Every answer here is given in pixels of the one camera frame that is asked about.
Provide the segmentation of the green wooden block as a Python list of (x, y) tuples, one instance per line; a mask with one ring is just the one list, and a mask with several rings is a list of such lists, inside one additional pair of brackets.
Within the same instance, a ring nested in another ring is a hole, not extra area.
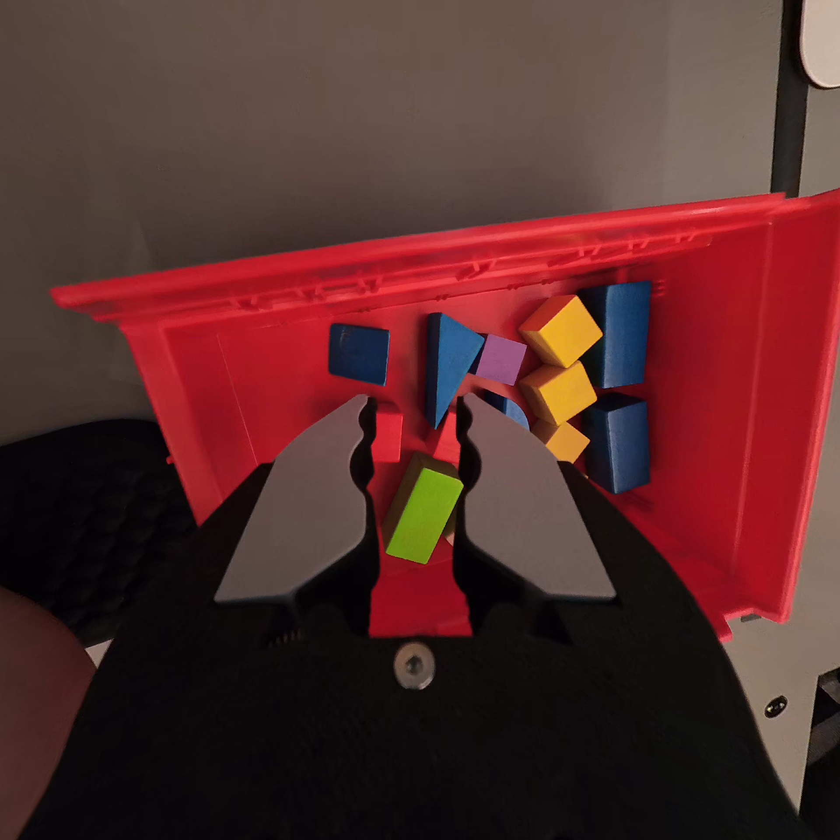
[(454, 465), (414, 453), (381, 525), (385, 553), (426, 564), (463, 487)]

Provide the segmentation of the yellow cube block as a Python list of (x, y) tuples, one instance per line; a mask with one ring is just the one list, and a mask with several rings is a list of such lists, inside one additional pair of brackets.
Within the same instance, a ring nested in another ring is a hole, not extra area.
[(578, 428), (568, 422), (554, 425), (539, 419), (532, 426), (531, 432), (559, 462), (573, 464), (591, 442)]

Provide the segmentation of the yellow wooden block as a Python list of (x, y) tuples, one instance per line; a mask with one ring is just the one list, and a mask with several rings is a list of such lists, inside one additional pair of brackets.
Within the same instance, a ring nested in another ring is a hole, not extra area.
[(541, 362), (569, 368), (596, 345), (602, 329), (576, 295), (551, 297), (522, 322), (518, 331)]
[(534, 415), (559, 426), (581, 414), (597, 400), (583, 363), (568, 368), (544, 364), (518, 382)]

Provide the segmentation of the red wooden block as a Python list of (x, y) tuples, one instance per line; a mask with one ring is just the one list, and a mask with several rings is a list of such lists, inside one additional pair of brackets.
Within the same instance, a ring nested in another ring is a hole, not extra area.
[(399, 463), (403, 449), (403, 412), (389, 402), (378, 402), (371, 454), (375, 464)]

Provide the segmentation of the red plastic bin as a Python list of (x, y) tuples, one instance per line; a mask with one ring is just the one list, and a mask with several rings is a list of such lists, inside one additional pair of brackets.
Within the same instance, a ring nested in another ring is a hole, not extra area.
[[(540, 302), (650, 280), (651, 480), (611, 500), (717, 631), (791, 613), (831, 401), (838, 190), (556, 217), (58, 287), (125, 335), (197, 523), (359, 393), (423, 449), (425, 321), (514, 339)], [(333, 323), (387, 329), (384, 386), (331, 375)]]

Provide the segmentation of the blue half-cylinder block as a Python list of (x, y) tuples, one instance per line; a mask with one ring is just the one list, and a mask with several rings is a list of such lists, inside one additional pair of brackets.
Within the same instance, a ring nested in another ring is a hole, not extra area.
[(481, 393), (481, 398), (504, 416), (523, 427), (527, 432), (530, 431), (530, 423), (527, 415), (520, 405), (510, 397), (485, 389)]

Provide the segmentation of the white metal stand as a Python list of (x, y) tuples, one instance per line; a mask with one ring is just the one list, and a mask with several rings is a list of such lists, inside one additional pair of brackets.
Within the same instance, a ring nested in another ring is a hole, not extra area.
[(839, 1), (802, 1), (800, 58), (809, 81), (839, 88)]

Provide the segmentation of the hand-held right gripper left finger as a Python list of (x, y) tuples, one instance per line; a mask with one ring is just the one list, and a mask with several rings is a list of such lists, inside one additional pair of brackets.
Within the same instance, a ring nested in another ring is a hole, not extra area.
[(344, 574), (369, 603), (379, 575), (370, 478), (375, 403), (358, 394), (296, 436), (270, 465), (266, 482), (217, 588), (219, 605), (293, 604), (331, 574)]

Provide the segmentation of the small blue wooden block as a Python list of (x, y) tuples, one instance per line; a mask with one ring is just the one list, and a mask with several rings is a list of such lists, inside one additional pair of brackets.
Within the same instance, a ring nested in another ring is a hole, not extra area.
[(384, 386), (391, 334), (387, 329), (333, 323), (329, 328), (328, 370), (331, 375)]
[(427, 318), (425, 416), (437, 429), (444, 420), (485, 337), (442, 312)]

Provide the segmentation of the purple wooden block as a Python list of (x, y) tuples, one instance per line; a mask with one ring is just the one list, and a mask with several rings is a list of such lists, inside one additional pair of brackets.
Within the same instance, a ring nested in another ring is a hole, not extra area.
[(490, 381), (515, 385), (528, 345), (487, 333), (469, 372)]

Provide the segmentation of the blue rectangular block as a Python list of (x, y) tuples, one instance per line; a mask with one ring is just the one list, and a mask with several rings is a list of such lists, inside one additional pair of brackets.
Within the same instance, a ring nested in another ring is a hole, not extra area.
[(608, 390), (643, 383), (651, 281), (590, 287), (577, 296), (603, 333), (581, 357), (593, 386)]

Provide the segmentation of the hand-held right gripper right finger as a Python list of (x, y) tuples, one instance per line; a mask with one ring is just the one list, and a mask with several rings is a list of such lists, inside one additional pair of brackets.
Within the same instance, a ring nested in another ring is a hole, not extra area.
[(541, 595), (616, 597), (560, 463), (529, 431), (475, 393), (458, 399), (458, 535)]

